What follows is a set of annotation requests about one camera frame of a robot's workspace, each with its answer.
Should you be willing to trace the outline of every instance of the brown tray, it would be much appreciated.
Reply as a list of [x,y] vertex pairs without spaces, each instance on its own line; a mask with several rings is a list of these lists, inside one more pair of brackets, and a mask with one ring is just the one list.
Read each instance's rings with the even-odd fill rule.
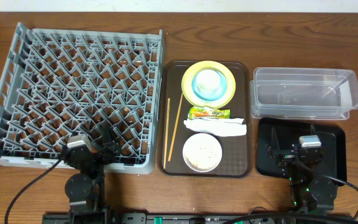
[[[186,128],[183,121],[187,119],[188,112],[192,105],[183,97],[180,116],[178,120],[177,133],[173,146],[172,159],[168,162],[169,148],[171,145],[173,129],[179,107],[181,96],[181,79],[188,67],[196,61],[172,61],[166,67],[163,75],[163,100],[161,104],[161,114],[159,121],[159,138],[157,165],[160,170],[168,175],[185,175],[196,177],[231,177],[243,178],[250,174],[252,170],[252,133],[250,120],[250,102],[249,102],[249,72],[247,67],[237,62],[221,62],[234,75],[236,80],[236,92],[233,99],[223,107],[231,110],[231,118],[244,118],[247,125],[247,134],[236,137],[216,137],[221,143],[223,156],[220,164],[212,171],[206,173],[195,172],[190,169],[183,160],[182,149],[185,141],[196,132]],[[164,139],[165,122],[167,117],[167,101],[170,100],[170,114],[168,127],[168,147],[167,147],[167,165],[163,168],[164,160]]]

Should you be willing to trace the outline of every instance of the green snack package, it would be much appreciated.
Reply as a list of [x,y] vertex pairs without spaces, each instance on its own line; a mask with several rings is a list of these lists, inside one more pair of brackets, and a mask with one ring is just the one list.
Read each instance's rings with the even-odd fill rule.
[[211,109],[208,107],[200,108],[194,106],[189,110],[189,119],[196,119],[196,118],[230,118],[230,110],[217,110]]

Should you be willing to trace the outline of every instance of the black tray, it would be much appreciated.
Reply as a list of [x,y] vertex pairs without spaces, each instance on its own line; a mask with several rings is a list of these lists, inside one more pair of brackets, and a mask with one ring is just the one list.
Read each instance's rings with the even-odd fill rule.
[[[163,76],[163,101],[160,102],[160,119],[158,131],[162,138],[158,139],[157,165],[162,172],[168,175],[185,175],[197,177],[231,177],[242,178],[248,175],[252,170],[252,133],[250,120],[249,96],[249,72],[241,63],[221,62],[234,75],[236,80],[236,92],[233,99],[223,107],[231,110],[231,118],[244,118],[247,125],[247,134],[236,137],[216,137],[221,143],[223,156],[220,164],[210,172],[200,173],[190,169],[183,160],[182,150],[185,141],[196,132],[187,129],[183,121],[187,119],[191,105],[185,97],[181,104],[180,117],[178,120],[177,133],[173,146],[172,159],[168,162],[169,148],[171,145],[173,129],[179,107],[181,96],[181,79],[188,67],[196,63],[195,61],[172,61],[165,67]],[[165,122],[167,115],[167,100],[170,98],[170,114],[168,128],[168,148],[167,148],[167,165],[163,169],[163,152],[165,140]]]
[[[300,136],[310,135],[310,126],[311,124],[308,123],[262,118],[259,121],[258,130],[257,171],[262,175],[288,179],[287,170],[277,168],[276,158],[267,156],[271,143],[272,127],[276,129],[280,148],[290,149],[292,144],[298,144]],[[345,132],[334,126],[314,124],[314,128],[319,133],[321,142],[328,148],[323,161],[315,167],[316,172],[346,181]]]

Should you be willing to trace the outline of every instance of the white bowl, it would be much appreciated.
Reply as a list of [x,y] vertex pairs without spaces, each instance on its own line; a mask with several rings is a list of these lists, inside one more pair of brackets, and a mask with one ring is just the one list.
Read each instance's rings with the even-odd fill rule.
[[222,147],[210,134],[195,134],[183,146],[183,159],[190,169],[209,172],[215,169],[222,159]]

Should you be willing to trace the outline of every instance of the yellow plate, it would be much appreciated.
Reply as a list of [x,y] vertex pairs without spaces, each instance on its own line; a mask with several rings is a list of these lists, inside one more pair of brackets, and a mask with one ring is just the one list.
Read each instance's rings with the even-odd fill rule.
[[[226,92],[217,100],[214,101],[205,101],[200,99],[194,93],[191,83],[193,82],[194,77],[202,70],[212,69],[215,71],[219,71],[222,75],[226,78],[227,81],[227,89]],[[183,95],[194,106],[207,106],[209,108],[221,108],[222,106],[226,105],[234,96],[234,92],[236,91],[236,81],[234,80],[233,74],[230,70],[218,62],[213,61],[203,61],[197,62],[194,65],[188,68],[181,79],[181,90]]]

